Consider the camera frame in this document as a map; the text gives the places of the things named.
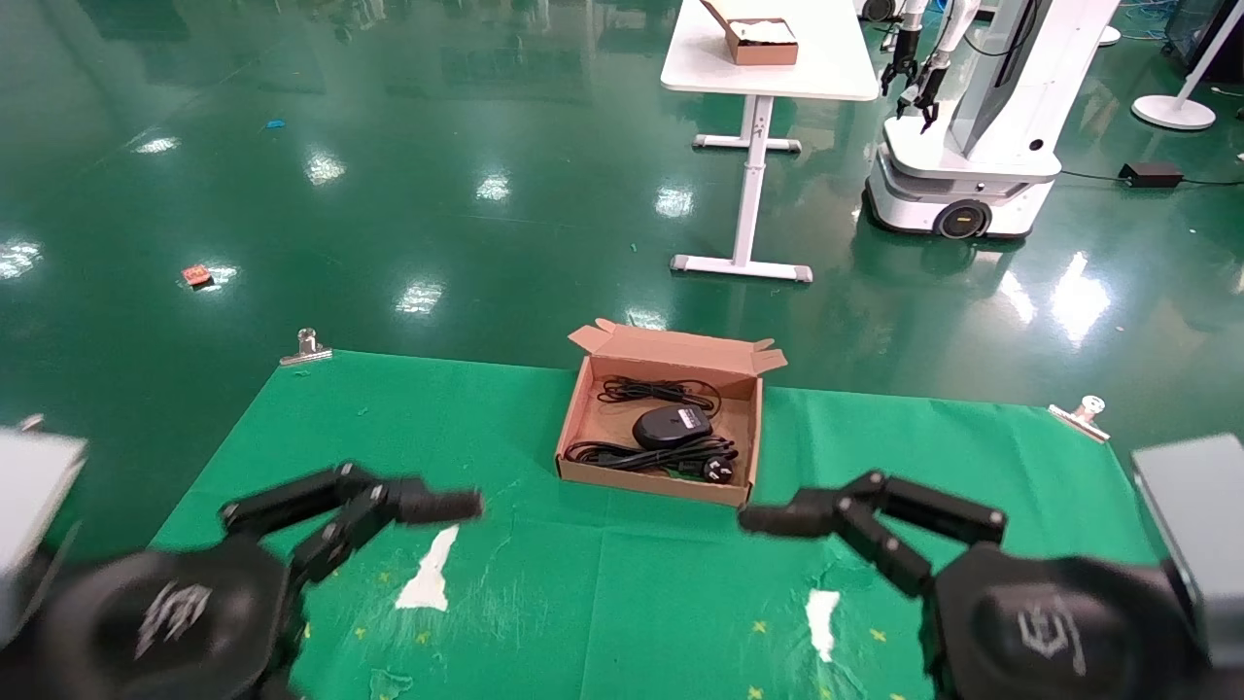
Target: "cardboard box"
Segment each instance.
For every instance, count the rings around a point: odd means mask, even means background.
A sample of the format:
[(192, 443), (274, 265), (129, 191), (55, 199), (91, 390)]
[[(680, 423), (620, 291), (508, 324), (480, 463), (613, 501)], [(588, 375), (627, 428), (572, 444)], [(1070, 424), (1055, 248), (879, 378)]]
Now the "cardboard box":
[(792, 66), (799, 58), (799, 37), (791, 44), (755, 44), (745, 41), (730, 26), (731, 22), (756, 24), (775, 22), (786, 25), (791, 36), (794, 30), (786, 24), (784, 17), (774, 17), (765, 14), (766, 6), (756, 2), (740, 0), (700, 0), (708, 7), (709, 14), (725, 30), (725, 44), (730, 48), (730, 57), (739, 66)]
[[(760, 414), (764, 380), (760, 375), (781, 368), (781, 349), (769, 348), (773, 339), (745, 342), (667, 329), (649, 329), (597, 318), (570, 333), (587, 357), (578, 371), (566, 423), (557, 440), (557, 474), (566, 481), (661, 494), (679, 499), (741, 506), (756, 482), (760, 449)], [(722, 408), (713, 418), (713, 433), (735, 443), (730, 484), (708, 484), (677, 479), (663, 470), (624, 472), (566, 460), (566, 449), (576, 443), (605, 441), (634, 445), (631, 428), (638, 418), (661, 407), (657, 399), (626, 404), (597, 400), (610, 377), (643, 382), (694, 379), (713, 385), (722, 394)]]

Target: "white floor lamp stand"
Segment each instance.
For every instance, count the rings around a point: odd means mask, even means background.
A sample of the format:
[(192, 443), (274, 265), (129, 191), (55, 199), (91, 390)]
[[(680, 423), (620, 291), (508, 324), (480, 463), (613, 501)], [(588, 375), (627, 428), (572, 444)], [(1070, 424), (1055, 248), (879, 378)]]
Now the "white floor lamp stand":
[(1214, 111), (1199, 102), (1188, 99), (1188, 96), (1192, 94), (1192, 90), (1200, 82), (1200, 77), (1205, 75), (1205, 70), (1214, 61), (1218, 50), (1227, 42), (1227, 37), (1235, 29), (1240, 15), (1244, 15), (1244, 0), (1237, 0), (1235, 6), (1232, 7), (1232, 12), (1227, 15), (1227, 21), (1223, 22), (1218, 34), (1209, 42), (1209, 46), (1205, 47), (1205, 53), (1197, 61), (1197, 66), (1192, 68), (1188, 80), (1183, 82), (1183, 90), (1178, 94), (1174, 97), (1169, 94), (1148, 94), (1141, 97), (1136, 102), (1132, 102), (1132, 113), (1151, 124), (1179, 131), (1209, 128), (1209, 124), (1214, 123)]
[(1118, 44), (1118, 40), (1123, 39), (1123, 32), (1118, 31), (1112, 26), (1107, 26), (1101, 32), (1101, 39), (1097, 40), (1098, 47), (1113, 46)]

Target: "green cloth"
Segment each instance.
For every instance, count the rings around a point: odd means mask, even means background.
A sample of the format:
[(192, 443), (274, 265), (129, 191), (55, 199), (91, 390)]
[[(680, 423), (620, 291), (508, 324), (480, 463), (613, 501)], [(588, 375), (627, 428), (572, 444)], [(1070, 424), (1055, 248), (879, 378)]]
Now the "green cloth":
[[(394, 609), (435, 527), (389, 527), (310, 592), (295, 679), (317, 700), (931, 700), (918, 604), (840, 541), (746, 536), (726, 507), (561, 482), (573, 380), (358, 353), (280, 369), (156, 545), (209, 546), (230, 499), (355, 459), (480, 487), (488, 512), (449, 553), (447, 612)], [(753, 501), (873, 469), (1005, 510), (1016, 555), (1156, 560), (1112, 453), (1044, 410), (765, 390)], [(312, 527), (270, 542), (287, 553)], [(962, 551), (894, 527), (935, 566)], [(812, 589), (842, 594), (830, 663), (811, 644)]]

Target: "white tape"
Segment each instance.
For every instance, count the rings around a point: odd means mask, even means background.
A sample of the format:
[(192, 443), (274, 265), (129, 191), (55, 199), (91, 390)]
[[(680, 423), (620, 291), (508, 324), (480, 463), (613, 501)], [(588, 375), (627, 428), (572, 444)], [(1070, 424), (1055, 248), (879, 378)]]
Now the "white tape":
[(419, 560), (419, 572), (402, 589), (394, 608), (398, 610), (435, 608), (440, 612), (449, 609), (449, 601), (445, 598), (445, 577), (442, 572), (445, 568), (445, 560), (449, 558), (449, 548), (454, 546), (455, 540), (458, 540), (458, 526), (447, 527), (437, 533), (428, 553)]
[(822, 661), (831, 661), (833, 652), (833, 633), (830, 630), (830, 618), (838, 607), (842, 594), (837, 591), (812, 589), (807, 593), (807, 629), (812, 633), (812, 647)]

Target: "white post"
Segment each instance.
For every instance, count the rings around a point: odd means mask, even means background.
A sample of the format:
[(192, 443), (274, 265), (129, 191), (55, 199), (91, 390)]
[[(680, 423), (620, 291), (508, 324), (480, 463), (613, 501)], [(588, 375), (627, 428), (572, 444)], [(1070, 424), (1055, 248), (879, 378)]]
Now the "white post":
[(743, 98), (743, 126), (739, 127), (739, 138), (744, 143), (751, 144), (751, 119), (756, 113), (756, 96), (748, 94)]
[(1244, 15), (1244, 1), (1237, 1), (1230, 14), (1227, 15), (1223, 26), (1218, 29), (1218, 34), (1209, 40), (1209, 46), (1205, 47), (1204, 55), (1200, 56), (1200, 60), (1193, 66), (1192, 72), (1188, 73), (1188, 80), (1183, 81), (1183, 88), (1179, 90), (1178, 94), (1174, 97), (1168, 94), (1146, 94), (1132, 102), (1132, 113), (1152, 124), (1181, 131), (1197, 131), (1214, 123), (1214, 111), (1194, 99), (1188, 99), (1188, 96), (1192, 94), (1193, 88), (1200, 82), (1200, 77), (1209, 70), (1209, 63), (1214, 62), (1214, 56), (1218, 55), (1218, 50), (1227, 42), (1227, 37), (1230, 36), (1235, 25), (1239, 24), (1242, 15)]
[(744, 266), (751, 261), (751, 242), (756, 236), (756, 214), (760, 213), (760, 185), (765, 179), (765, 144), (769, 142), (769, 117), (773, 116), (774, 98), (771, 94), (755, 97), (754, 116), (746, 126), (748, 164), (743, 169), (743, 195), (739, 203), (739, 226), (734, 231), (734, 256), (731, 262)]
[(1209, 63), (1214, 62), (1214, 56), (1218, 55), (1218, 50), (1223, 47), (1223, 44), (1227, 44), (1227, 37), (1230, 36), (1232, 30), (1235, 29), (1235, 24), (1240, 21), (1242, 14), (1244, 14), (1244, 2), (1238, 1), (1235, 2), (1235, 6), (1232, 7), (1232, 12), (1227, 15), (1227, 21), (1223, 22), (1222, 29), (1219, 29), (1218, 34), (1214, 35), (1214, 39), (1209, 41), (1209, 46), (1205, 47), (1205, 53), (1199, 61), (1197, 61), (1197, 65), (1193, 66), (1192, 72), (1188, 73), (1188, 80), (1183, 81), (1183, 90), (1179, 91), (1179, 94), (1174, 96), (1176, 109), (1183, 107), (1188, 96), (1192, 94), (1192, 88), (1197, 87), (1197, 83), (1200, 82), (1200, 76), (1205, 75), (1205, 71), (1209, 70)]

